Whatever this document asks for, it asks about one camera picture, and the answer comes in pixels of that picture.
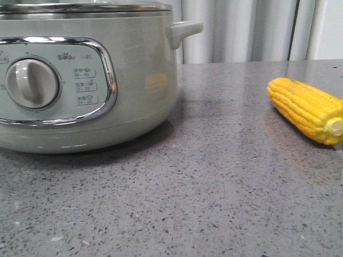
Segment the pale green electric pot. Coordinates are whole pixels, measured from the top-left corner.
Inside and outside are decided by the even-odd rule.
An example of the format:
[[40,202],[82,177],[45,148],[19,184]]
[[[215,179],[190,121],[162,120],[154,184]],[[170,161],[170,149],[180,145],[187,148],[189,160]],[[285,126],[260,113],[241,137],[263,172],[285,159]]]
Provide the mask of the pale green electric pot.
[[[1,147],[84,152],[159,126],[177,101],[175,50],[202,31],[171,11],[1,14]],[[57,74],[58,96],[40,109],[15,103],[8,68],[36,59]]]

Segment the white curtain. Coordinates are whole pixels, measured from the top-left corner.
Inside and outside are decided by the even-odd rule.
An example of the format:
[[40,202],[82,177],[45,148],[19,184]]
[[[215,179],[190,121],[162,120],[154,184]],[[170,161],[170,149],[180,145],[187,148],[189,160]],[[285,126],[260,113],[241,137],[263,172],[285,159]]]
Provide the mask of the white curtain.
[[175,21],[203,24],[184,64],[342,58],[342,1],[172,1]]

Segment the yellow corn cob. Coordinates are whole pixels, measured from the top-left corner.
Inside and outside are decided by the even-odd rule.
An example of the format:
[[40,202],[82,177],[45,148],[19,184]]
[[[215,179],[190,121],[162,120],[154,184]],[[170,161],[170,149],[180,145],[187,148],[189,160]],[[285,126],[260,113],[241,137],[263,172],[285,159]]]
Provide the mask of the yellow corn cob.
[[325,145],[342,143],[342,99],[289,78],[270,81],[267,93],[276,109],[308,138]]

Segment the glass lid with steel rim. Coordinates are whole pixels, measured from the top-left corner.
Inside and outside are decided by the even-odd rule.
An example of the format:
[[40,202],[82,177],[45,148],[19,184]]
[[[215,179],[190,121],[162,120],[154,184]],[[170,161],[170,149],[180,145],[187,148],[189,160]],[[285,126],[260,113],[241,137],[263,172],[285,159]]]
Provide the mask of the glass lid with steel rim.
[[161,1],[1,1],[1,14],[171,11]]

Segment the grey timer knob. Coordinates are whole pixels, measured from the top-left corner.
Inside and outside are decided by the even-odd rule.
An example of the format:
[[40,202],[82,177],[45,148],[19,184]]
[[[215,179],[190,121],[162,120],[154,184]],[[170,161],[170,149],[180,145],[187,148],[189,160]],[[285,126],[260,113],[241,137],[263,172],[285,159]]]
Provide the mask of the grey timer knob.
[[6,89],[10,98],[20,106],[40,109],[58,96],[57,74],[46,63],[36,59],[21,59],[6,73]]

